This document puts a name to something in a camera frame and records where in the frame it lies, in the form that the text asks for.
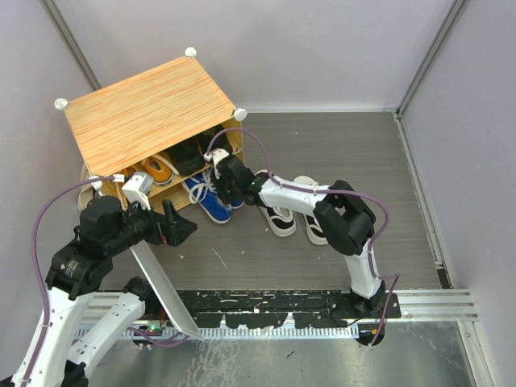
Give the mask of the blue sneaker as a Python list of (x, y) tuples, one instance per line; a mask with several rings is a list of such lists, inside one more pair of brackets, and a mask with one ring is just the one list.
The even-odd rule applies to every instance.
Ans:
[(216, 224), (228, 223), (232, 218), (233, 209), (223, 204), (210, 181), (210, 170), (205, 170), (189, 177), (181, 184), (188, 194), (191, 204), (199, 205), (211, 221)]
[(243, 200), (237, 199), (231, 203), (231, 207), (235, 210), (235, 209), (239, 209), (244, 204), (245, 204), (245, 202)]

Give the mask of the orange sneaker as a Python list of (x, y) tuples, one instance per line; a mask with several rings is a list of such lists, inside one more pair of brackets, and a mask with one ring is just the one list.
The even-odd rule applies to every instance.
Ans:
[(156, 153), (141, 160), (140, 165), (152, 177), (154, 184), (158, 186), (171, 184), (174, 177), (179, 174), (173, 164), (161, 153)]
[(127, 182), (137, 172), (139, 172), (139, 168), (136, 165), (131, 165), (131, 166), (128, 166), (128, 167), (122, 169), (120, 171), (120, 174), (122, 174), (124, 176), (124, 181)]

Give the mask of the white cabinet door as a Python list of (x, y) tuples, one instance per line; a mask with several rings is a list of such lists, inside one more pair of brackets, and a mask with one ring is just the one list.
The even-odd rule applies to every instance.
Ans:
[(163, 306), (170, 322), (182, 334), (203, 341), (204, 338), (200, 329), (148, 244), (142, 241), (130, 247), (130, 250)]

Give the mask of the wooden shoe cabinet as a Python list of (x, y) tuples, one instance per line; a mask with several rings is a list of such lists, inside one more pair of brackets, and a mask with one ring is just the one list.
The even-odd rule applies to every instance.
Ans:
[(54, 107), (64, 112), (91, 176), (120, 173), (248, 113), (215, 83), (188, 47), (175, 60)]

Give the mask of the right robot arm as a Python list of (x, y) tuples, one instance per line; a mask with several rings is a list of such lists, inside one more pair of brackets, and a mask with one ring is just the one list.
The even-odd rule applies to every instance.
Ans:
[(385, 281), (377, 273), (373, 242), (376, 216), (367, 198), (345, 181), (316, 186), (287, 181), (269, 172), (253, 173), (228, 152), (205, 155), (214, 168), (218, 197), (226, 204), (241, 200), (249, 206), (282, 208), (314, 218), (328, 244), (344, 256), (351, 276), (357, 314), (370, 318), (385, 304)]

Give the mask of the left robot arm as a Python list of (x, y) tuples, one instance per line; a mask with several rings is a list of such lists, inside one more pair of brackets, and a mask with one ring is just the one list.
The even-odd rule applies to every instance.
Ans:
[[(123, 210), (111, 196), (92, 199), (80, 214), (73, 239), (52, 258), (43, 284), (44, 309), (17, 372), (3, 386), (86, 386), (93, 370), (117, 338), (139, 318), (155, 318), (161, 308), (186, 338), (202, 334), (150, 251), (150, 245), (177, 247), (197, 229), (169, 200), (164, 213), (139, 203)], [(145, 277), (129, 280), (114, 306), (79, 341), (82, 316), (112, 270), (112, 260), (131, 250)]]

